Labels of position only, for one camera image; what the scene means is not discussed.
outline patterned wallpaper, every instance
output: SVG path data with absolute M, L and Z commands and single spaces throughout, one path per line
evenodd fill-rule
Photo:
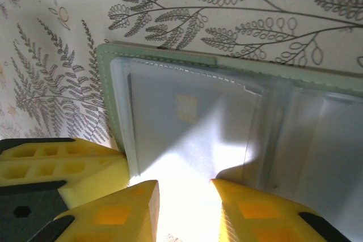
M 363 0 L 0 0 L 0 139 L 111 145 L 95 55 L 101 43 L 361 77 L 362 23 Z

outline green leather cover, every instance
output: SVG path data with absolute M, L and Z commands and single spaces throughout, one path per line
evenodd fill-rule
M 103 95 L 105 97 L 105 104 L 111 128 L 120 148 L 123 148 L 124 145 L 121 136 L 121 124 L 119 123 L 119 117 L 117 115 L 110 69 L 110 63 L 115 57 L 132 57 L 233 69 L 236 71 L 243 71 L 244 73 L 262 74 L 290 79 L 295 86 L 302 88 L 312 88 L 363 97 L 363 78 L 336 75 L 291 66 L 281 66 L 274 63 L 256 62 L 179 50 L 162 50 L 126 43 L 117 45 L 102 44 L 97 47 L 100 80 L 102 81 Z

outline yellow plastic block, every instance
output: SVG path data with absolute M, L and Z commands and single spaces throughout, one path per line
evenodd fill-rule
M 57 218 L 66 215 L 75 219 L 56 242 L 155 242 L 158 182 L 142 182 L 78 206 Z
M 65 180 L 58 189 L 68 208 L 124 189 L 126 156 L 82 139 L 25 143 L 0 154 L 0 186 Z
M 220 242 L 326 242 L 299 215 L 312 209 L 233 182 L 214 179 L 220 195 Z

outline black hole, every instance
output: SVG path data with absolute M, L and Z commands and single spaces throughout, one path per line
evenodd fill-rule
M 18 206 L 17 208 L 15 208 L 13 214 L 17 218 L 27 218 L 31 212 L 32 210 L 30 210 L 28 206 Z

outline black rubber piece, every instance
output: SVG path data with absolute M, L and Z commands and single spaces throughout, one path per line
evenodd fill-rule
M 65 184 L 66 181 L 48 181 L 0 187 L 0 241 L 28 241 L 67 211 L 58 192 Z
M 55 242 L 58 237 L 72 224 L 74 216 L 65 215 L 45 225 L 28 242 Z
M 351 242 L 321 216 L 309 212 L 300 212 L 299 216 L 327 242 Z
M 72 138 L 14 138 L 0 140 L 0 154 L 4 150 L 28 143 L 54 143 L 54 142 L 74 142 Z

